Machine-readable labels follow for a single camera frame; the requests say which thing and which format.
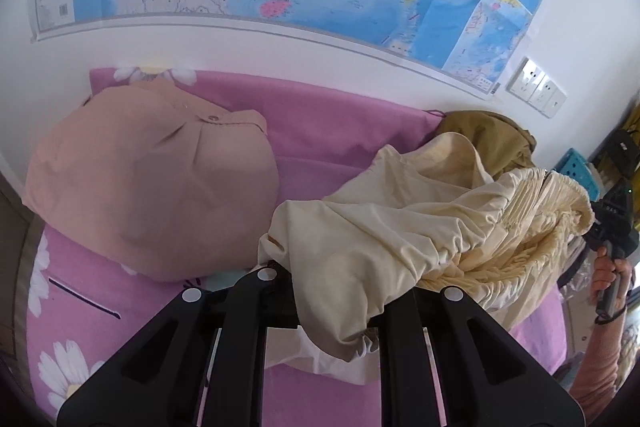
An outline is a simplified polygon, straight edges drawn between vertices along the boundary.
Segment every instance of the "black strap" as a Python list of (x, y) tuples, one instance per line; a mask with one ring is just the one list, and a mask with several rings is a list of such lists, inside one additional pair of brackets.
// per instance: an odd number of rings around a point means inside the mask
[(582, 251), (578, 254), (578, 257), (575, 258), (575, 261), (571, 266), (567, 268), (560, 277), (558, 277), (559, 290), (569, 284), (569, 281), (578, 273), (578, 270), (582, 267), (582, 264), (584, 264), (584, 260), (587, 259), (587, 255), (590, 251), (591, 249), (587, 245), (584, 245), (584, 248), (582, 248)]
[(620, 317), (624, 312), (626, 312), (626, 306), (624, 306), (621, 310), (617, 311), (609, 320), (603, 320), (600, 317), (596, 317), (595, 323), (599, 326), (604, 326), (605, 324), (612, 323), (614, 320)]

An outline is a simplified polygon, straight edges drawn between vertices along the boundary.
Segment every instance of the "cream fabric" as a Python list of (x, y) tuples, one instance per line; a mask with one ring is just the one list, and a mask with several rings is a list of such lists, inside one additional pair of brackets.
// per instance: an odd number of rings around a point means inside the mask
[(556, 283), (568, 237), (592, 222), (577, 182), (536, 168), (494, 182), (471, 142), (446, 133), (405, 155), (382, 148), (322, 201), (285, 201), (258, 260), (290, 270), (313, 343), (353, 360), (376, 348), (367, 321), (416, 284), (457, 285), (514, 327)]
[(321, 351), (300, 327), (296, 330), (269, 329), (264, 367), (279, 363), (356, 385), (380, 381), (380, 356), (377, 351), (345, 362)]

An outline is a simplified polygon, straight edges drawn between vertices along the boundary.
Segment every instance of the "bed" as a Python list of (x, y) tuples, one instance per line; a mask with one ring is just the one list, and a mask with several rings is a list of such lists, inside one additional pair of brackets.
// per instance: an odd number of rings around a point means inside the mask
[[(188, 70), (163, 74), (229, 110), (252, 108), (264, 115), (280, 176), (278, 202), (330, 194), (366, 169), (383, 145), (401, 153), (420, 147), (442, 118), (438, 112), (273, 78)], [(94, 94), (144, 79), (137, 69), (90, 73)], [(64, 400), (183, 288), (218, 289), (240, 275), (157, 283), (48, 226), (33, 244), (20, 268), (22, 277), (29, 277), (28, 293), (18, 291), (16, 298), (16, 312), (25, 314), (17, 322), (26, 332), (22, 337), (17, 328), (15, 342), (23, 387), (52, 419)], [(559, 293), (548, 295), (511, 334), (554, 372), (566, 353)], [(379, 425), (380, 383), (355, 385), (276, 365), (265, 371), (262, 422), (265, 427)]]

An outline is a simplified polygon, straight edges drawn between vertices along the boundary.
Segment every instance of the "wall socket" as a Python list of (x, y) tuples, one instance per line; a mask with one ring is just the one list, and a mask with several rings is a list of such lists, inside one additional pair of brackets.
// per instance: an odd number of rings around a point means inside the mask
[(567, 95), (533, 60), (526, 58), (507, 90), (547, 118), (553, 118)]

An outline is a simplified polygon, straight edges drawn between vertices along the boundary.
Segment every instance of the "wristband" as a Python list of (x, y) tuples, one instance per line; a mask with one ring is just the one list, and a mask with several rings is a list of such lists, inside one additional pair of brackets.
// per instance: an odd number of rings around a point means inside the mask
[(600, 317), (596, 317), (595, 323), (599, 326), (604, 326), (605, 324), (612, 323), (617, 318), (619, 318), (620, 315), (622, 315), (624, 312), (626, 312), (626, 305), (623, 306), (621, 310), (617, 311), (610, 319), (605, 320), (605, 319), (601, 319)]

